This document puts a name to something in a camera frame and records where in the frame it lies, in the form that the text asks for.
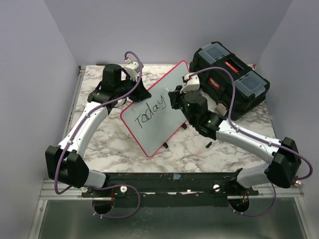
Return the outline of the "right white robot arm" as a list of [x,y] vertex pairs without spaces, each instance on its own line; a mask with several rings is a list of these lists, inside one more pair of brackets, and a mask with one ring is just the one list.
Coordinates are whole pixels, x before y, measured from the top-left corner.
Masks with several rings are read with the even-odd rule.
[[168,93],[171,107],[181,110],[189,124],[204,137],[223,141],[239,147],[263,160],[263,164],[238,169],[229,183],[235,195],[254,185],[273,183],[290,188],[301,165],[301,158],[293,139],[269,138],[237,125],[231,125],[226,117],[208,109],[207,99],[198,90],[181,93],[181,86]]

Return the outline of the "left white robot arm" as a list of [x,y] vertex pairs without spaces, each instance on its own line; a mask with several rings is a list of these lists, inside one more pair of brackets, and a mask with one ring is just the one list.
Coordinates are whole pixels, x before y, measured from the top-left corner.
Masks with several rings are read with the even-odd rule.
[[107,176],[89,169],[83,156],[97,128],[120,99],[141,102],[151,97],[142,82],[142,69],[143,65],[138,62],[124,67],[117,64],[104,67],[102,81],[88,95],[79,120],[57,146],[49,146],[45,152],[48,176],[55,183],[75,188],[93,187],[100,197],[110,193]]

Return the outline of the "pink-framed whiteboard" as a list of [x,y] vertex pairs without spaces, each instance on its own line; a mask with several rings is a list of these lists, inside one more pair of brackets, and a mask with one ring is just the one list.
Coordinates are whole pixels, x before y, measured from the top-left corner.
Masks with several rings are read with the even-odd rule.
[[120,118],[147,157],[152,157],[182,126],[186,119],[173,110],[166,88],[173,91],[182,85],[182,76],[189,72],[182,60],[148,88],[151,97],[124,108]]

